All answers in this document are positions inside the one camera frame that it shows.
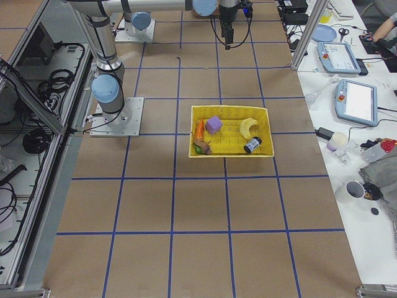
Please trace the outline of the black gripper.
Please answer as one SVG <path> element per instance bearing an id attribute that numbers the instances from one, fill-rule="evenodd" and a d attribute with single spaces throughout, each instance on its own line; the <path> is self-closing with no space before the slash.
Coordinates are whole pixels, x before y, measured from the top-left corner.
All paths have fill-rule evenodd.
<path id="1" fill-rule="evenodd" d="M 225 40 L 225 49 L 230 50 L 234 42 L 233 22 L 236 19 L 234 7 L 219 6 L 219 20 L 221 25 L 221 37 Z"/>

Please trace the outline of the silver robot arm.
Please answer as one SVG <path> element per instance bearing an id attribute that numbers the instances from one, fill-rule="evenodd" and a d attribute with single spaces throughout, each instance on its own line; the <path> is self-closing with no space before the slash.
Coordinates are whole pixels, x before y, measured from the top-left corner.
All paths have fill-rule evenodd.
<path id="1" fill-rule="evenodd" d="M 96 56 L 98 77 L 92 82 L 92 94 L 102 110 L 100 127 L 118 133 L 134 128 L 137 135 L 142 115 L 142 98 L 126 98 L 122 80 L 124 65 L 116 43 L 152 42 L 155 11 L 194 11 L 201 17 L 217 17 L 222 42 L 227 50 L 234 42 L 233 22 L 239 10 L 252 17 L 251 1 L 70 1 L 81 18 L 83 31 Z"/>

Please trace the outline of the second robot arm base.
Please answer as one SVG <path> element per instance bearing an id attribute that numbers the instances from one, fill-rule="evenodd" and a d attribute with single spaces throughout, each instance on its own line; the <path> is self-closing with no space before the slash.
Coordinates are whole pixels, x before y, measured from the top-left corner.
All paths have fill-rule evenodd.
<path id="1" fill-rule="evenodd" d="M 116 43 L 152 43 L 156 21 L 149 12 L 123 15 L 115 36 Z"/>

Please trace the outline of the person forearm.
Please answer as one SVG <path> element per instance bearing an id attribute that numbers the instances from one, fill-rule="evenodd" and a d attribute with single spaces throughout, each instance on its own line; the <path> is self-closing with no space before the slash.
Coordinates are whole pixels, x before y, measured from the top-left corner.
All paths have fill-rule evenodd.
<path id="1" fill-rule="evenodd" d="M 394 27 L 395 22 L 391 19 L 387 19 L 373 34 L 373 41 L 377 42 L 378 40 L 385 38 Z"/>

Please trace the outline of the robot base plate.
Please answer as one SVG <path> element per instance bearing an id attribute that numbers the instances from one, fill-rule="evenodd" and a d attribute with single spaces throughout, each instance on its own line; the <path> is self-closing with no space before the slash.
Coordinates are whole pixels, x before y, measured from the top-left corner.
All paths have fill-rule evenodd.
<path id="1" fill-rule="evenodd" d="M 92 137 L 138 137 L 140 134 L 141 118 L 143 113 L 143 97 L 126 97 L 125 106 L 116 120 L 105 114 L 98 116 L 92 121 L 94 129 L 89 131 Z"/>

